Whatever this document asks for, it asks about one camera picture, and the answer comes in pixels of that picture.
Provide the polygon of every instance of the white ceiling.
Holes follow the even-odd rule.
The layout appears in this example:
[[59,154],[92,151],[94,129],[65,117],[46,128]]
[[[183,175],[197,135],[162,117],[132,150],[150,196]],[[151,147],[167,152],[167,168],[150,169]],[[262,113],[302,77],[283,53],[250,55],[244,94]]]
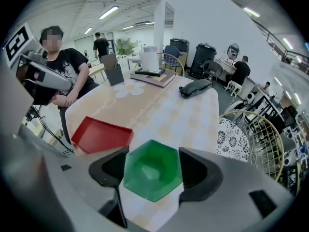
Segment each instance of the white ceiling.
[[305,41],[301,36],[301,33],[298,31],[288,14],[276,0],[232,1],[242,8],[249,7],[255,12],[259,13],[259,18],[253,17],[255,21],[267,28],[283,44],[285,43],[282,41],[282,39],[287,38],[293,46],[292,51],[309,56],[309,52],[305,47]]
[[[39,38],[41,30],[59,25],[64,31],[63,42],[84,37],[84,32],[112,31],[142,21],[154,21],[155,5],[158,0],[32,0],[12,27],[15,30],[28,22]],[[104,19],[99,17],[117,5],[119,9]],[[173,21],[172,8],[166,8],[166,22]]]

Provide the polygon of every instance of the cable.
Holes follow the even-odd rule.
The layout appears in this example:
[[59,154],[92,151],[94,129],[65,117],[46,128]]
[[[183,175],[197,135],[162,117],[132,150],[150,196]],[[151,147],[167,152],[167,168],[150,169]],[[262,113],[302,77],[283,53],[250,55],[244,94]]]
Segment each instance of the cable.
[[67,151],[69,151],[69,152],[71,152],[71,153],[74,153],[73,149],[69,149],[68,147],[66,147],[66,146],[64,145],[64,143],[63,143],[55,134],[53,134],[53,132],[47,127],[47,125],[45,125],[45,123],[44,123],[44,121],[43,121],[43,119],[42,119],[42,117],[41,117],[39,111],[38,111],[34,106],[32,106],[32,108],[33,108],[34,111],[37,113],[38,119],[39,119],[40,123],[42,124],[42,126],[45,128],[45,130],[46,130],[49,134],[51,134],[54,138],[56,138],[66,149],[68,149],[68,150],[66,150],[65,152],[68,153]]

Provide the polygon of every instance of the person's hand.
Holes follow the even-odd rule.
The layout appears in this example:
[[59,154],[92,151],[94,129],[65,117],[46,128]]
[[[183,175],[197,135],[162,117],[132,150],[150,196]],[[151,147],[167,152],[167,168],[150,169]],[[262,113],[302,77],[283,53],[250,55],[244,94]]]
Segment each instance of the person's hand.
[[66,107],[71,106],[77,99],[78,97],[78,92],[74,89],[71,90],[71,92],[67,95],[67,100],[66,100]]

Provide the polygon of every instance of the person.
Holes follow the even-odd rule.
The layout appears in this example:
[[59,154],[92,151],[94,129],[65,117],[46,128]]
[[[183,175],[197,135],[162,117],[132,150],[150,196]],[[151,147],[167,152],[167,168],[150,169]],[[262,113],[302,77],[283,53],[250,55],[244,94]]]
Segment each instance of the person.
[[266,82],[265,86],[262,87],[262,90],[264,91],[264,93],[269,94],[268,92],[268,87],[270,86],[270,82]]
[[87,53],[87,50],[84,51],[84,55],[86,58],[89,58],[89,54]]
[[70,143],[65,112],[77,99],[98,86],[89,74],[88,59],[79,51],[69,48],[60,50],[63,31],[59,26],[51,26],[41,32],[40,43],[48,51],[47,66],[73,83],[71,91],[61,91],[52,101],[60,109],[63,133]]
[[225,76],[225,87],[228,86],[229,81],[234,81],[239,85],[242,85],[245,78],[250,75],[250,68],[248,66],[248,57],[243,56],[241,61],[238,61],[234,64],[236,67],[236,71],[233,75],[226,75]]
[[95,51],[96,58],[108,55],[108,46],[110,45],[107,39],[102,38],[99,32],[95,34],[96,40],[93,42],[93,50]]

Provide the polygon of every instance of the white pillar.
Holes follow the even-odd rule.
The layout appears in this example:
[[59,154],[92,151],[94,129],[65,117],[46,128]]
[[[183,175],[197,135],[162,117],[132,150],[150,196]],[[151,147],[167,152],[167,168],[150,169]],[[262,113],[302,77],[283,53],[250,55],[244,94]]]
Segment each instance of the white pillar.
[[154,45],[158,52],[163,51],[164,24],[165,24],[165,0],[160,0],[154,10]]

